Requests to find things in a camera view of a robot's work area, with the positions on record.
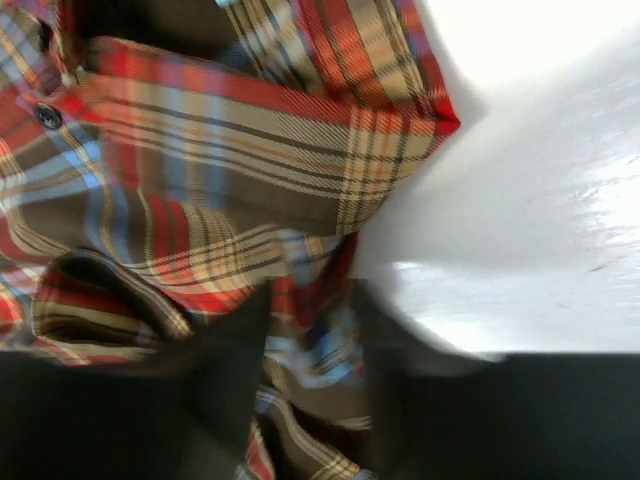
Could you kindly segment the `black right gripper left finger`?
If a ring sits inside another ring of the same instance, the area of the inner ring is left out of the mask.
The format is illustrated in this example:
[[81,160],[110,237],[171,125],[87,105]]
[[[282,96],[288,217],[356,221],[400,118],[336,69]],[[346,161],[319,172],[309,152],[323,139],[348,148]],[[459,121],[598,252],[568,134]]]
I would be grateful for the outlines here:
[[232,479],[244,462],[270,308],[271,287],[263,284],[207,330],[189,376],[189,407],[199,425],[189,447],[191,479]]

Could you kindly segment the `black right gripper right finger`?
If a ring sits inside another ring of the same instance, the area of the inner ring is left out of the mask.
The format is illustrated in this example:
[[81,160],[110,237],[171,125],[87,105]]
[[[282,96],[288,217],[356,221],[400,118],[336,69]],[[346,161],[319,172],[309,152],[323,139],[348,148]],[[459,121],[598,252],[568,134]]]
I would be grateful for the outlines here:
[[448,352],[419,338],[366,280],[352,282],[372,420],[372,455],[380,479],[414,479],[412,436],[420,409],[409,401],[414,377],[448,370]]

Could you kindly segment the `plaid flannel long sleeve shirt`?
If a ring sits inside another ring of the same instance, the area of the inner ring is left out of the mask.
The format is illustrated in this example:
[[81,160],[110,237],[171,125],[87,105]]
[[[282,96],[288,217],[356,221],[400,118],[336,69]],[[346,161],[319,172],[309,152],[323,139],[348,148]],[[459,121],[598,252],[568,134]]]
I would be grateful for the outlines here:
[[376,479],[358,233],[458,125],[411,1],[5,1],[1,349],[133,367],[268,281],[232,479]]

